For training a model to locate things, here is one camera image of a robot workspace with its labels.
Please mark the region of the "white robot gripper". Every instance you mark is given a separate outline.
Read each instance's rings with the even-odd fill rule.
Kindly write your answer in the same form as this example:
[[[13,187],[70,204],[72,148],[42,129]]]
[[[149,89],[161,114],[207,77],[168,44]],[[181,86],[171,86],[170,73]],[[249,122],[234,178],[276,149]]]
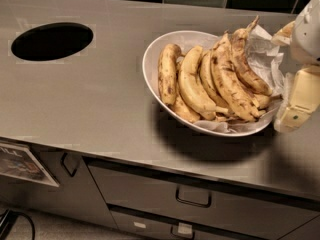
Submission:
[[[288,133],[299,129],[320,105],[320,0],[310,0],[294,21],[278,30],[271,42],[290,43],[291,56],[304,65],[295,75],[286,76],[283,103],[274,129]]]

